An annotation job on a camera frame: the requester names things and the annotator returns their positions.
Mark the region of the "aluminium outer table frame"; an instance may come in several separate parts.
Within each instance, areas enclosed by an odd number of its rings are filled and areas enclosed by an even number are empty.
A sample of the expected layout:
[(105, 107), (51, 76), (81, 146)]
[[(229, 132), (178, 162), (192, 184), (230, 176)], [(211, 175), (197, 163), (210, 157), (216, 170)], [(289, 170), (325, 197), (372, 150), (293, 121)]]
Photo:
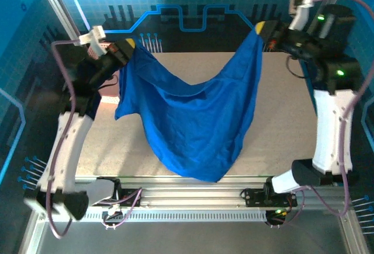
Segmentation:
[(353, 211), (339, 219), (307, 208), (279, 229), (265, 222), (125, 222), (106, 230), (92, 208), (56, 239), (32, 214), (18, 254), (374, 254)]

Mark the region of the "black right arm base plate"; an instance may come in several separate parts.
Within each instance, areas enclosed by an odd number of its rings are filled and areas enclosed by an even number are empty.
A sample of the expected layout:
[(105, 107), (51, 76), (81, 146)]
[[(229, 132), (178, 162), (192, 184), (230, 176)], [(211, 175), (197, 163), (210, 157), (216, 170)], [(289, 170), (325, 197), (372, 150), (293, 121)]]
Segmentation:
[(246, 207), (297, 207), (296, 196), (291, 193), (274, 193), (264, 189), (246, 188), (241, 191)]

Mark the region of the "blue t-shirt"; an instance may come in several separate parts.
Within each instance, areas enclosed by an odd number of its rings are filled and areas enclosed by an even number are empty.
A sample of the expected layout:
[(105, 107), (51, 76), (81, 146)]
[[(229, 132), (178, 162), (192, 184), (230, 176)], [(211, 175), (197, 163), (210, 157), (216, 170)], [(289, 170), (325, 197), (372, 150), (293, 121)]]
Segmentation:
[(115, 119), (138, 114), (149, 146), (170, 171), (219, 181), (238, 158), (254, 119), (262, 44), (250, 32), (217, 75), (196, 85), (137, 46), (119, 74)]

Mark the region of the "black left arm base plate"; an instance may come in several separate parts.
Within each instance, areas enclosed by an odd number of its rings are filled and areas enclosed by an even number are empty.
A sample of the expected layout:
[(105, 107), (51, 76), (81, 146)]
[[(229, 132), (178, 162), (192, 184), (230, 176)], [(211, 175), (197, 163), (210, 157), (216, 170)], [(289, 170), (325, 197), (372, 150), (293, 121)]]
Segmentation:
[(92, 206), (112, 206), (114, 204), (120, 204), (121, 207), (140, 207), (142, 188), (138, 189), (122, 189), (116, 190), (114, 196), (109, 199), (103, 199), (96, 203), (91, 204)]

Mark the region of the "aluminium extrusion mounting rail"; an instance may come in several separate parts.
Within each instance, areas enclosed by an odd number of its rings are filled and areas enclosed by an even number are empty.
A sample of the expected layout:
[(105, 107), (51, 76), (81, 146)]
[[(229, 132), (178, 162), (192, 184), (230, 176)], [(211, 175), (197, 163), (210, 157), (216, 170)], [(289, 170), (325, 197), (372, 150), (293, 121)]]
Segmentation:
[[(225, 176), (218, 183), (202, 182), (180, 176), (119, 177), (124, 188), (142, 187), (141, 208), (155, 210), (233, 210), (245, 209), (240, 192), (245, 188), (261, 189), (267, 177)], [(323, 200), (334, 209), (344, 205), (344, 188), (315, 188)], [(305, 190), (305, 205), (309, 210), (322, 210), (324, 205), (311, 190)]]

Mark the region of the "pink perforated plastic basket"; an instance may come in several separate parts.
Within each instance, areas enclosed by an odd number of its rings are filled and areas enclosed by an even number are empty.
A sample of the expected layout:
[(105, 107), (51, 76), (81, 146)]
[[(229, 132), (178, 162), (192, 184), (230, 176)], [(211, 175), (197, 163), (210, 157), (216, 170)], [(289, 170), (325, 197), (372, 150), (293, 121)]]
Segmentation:
[[(101, 43), (101, 46), (103, 48), (106, 48), (110, 43), (103, 42)], [(91, 47), (88, 48), (88, 55), (93, 59), (98, 59), (98, 55), (93, 51)], [(117, 105), (119, 103), (119, 71), (116, 71), (113, 75), (114, 77), (110, 80), (107, 80), (103, 83), (104, 85), (112, 85), (107, 86), (105, 88), (102, 88), (99, 90), (99, 93), (101, 94), (101, 102), (102, 103), (109, 103), (109, 104), (115, 104)]]

